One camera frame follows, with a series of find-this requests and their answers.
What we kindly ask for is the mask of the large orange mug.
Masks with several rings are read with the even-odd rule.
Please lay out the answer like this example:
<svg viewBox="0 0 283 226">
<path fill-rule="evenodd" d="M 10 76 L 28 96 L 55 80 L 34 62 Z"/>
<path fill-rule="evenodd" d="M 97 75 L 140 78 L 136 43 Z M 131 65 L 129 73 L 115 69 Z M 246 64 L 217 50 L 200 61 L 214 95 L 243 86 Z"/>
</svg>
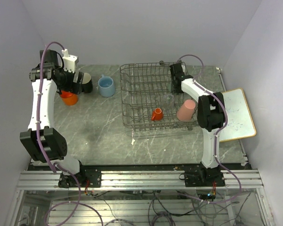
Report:
<svg viewBox="0 0 283 226">
<path fill-rule="evenodd" d="M 61 91 L 60 97 L 67 106 L 73 106 L 78 102 L 77 95 L 71 92 Z"/>
</svg>

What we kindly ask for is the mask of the black mug white inside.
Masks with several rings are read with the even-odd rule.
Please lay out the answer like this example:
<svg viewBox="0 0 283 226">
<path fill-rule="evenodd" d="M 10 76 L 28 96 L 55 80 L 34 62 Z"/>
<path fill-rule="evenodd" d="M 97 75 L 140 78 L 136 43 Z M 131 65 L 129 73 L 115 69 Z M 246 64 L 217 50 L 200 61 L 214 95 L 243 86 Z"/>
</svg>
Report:
<svg viewBox="0 0 283 226">
<path fill-rule="evenodd" d="M 85 94 L 91 93 L 93 91 L 92 77 L 89 73 L 83 74 L 82 81 L 82 92 Z"/>
</svg>

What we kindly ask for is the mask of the light blue mug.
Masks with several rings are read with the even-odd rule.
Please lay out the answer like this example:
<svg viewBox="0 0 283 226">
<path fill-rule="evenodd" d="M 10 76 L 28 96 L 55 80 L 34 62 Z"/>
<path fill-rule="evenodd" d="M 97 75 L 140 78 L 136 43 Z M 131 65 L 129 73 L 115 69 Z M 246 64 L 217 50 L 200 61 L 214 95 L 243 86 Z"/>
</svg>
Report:
<svg viewBox="0 0 283 226">
<path fill-rule="evenodd" d="M 116 87 L 111 77 L 101 75 L 98 80 L 99 92 L 103 97 L 111 97 L 115 94 Z"/>
</svg>

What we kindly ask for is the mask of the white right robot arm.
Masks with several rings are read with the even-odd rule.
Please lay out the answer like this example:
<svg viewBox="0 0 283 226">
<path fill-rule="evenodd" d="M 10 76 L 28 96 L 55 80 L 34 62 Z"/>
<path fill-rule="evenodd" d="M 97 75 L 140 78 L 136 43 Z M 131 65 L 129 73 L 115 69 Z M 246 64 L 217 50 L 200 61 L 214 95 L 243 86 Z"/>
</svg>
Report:
<svg viewBox="0 0 283 226">
<path fill-rule="evenodd" d="M 176 93 L 186 93 L 197 102 L 197 121 L 203 131 L 203 156 L 201 164 L 212 169 L 219 166 L 220 132 L 228 122 L 225 110 L 224 96 L 221 92 L 212 92 L 188 74 L 183 65 L 170 65 L 171 90 Z"/>
</svg>

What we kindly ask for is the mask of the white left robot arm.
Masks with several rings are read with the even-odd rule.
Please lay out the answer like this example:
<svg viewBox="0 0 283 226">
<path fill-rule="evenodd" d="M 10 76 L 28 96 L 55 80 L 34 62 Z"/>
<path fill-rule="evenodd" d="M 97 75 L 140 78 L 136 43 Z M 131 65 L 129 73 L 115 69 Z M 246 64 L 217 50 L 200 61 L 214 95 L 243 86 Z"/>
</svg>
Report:
<svg viewBox="0 0 283 226">
<path fill-rule="evenodd" d="M 33 108 L 27 131 L 20 133 L 20 141 L 33 161 L 48 164 L 52 171 L 60 167 L 70 174 L 70 181 L 82 187 L 87 180 L 80 171 L 80 162 L 67 153 L 65 138 L 54 128 L 54 99 L 56 93 L 80 94 L 83 73 L 76 72 L 78 57 L 67 49 L 59 54 L 54 50 L 40 51 L 41 63 L 31 70 Z"/>
</svg>

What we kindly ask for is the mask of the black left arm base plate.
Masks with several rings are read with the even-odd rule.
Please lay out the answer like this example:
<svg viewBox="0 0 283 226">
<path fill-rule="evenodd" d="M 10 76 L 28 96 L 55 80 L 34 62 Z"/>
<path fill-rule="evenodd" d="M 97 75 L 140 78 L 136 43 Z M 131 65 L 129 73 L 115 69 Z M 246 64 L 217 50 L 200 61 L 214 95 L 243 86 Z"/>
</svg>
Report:
<svg viewBox="0 0 283 226">
<path fill-rule="evenodd" d="M 85 169 L 84 171 L 75 174 L 80 187 L 98 188 L 101 186 L 101 171 L 97 169 Z M 71 175 L 60 174 L 58 180 L 59 188 L 75 188 L 78 187 L 76 180 Z"/>
</svg>

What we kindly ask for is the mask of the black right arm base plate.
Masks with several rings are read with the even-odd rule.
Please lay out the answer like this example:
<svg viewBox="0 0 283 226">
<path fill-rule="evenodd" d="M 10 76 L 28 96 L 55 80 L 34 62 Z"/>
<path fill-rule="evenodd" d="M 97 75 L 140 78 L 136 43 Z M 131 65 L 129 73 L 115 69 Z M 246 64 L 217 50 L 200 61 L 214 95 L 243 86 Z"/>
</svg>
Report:
<svg viewBox="0 0 283 226">
<path fill-rule="evenodd" d="M 225 186 L 223 174 L 207 176 L 199 171 L 185 171 L 179 175 L 179 179 L 184 182 L 186 187 L 212 187 Z"/>
</svg>

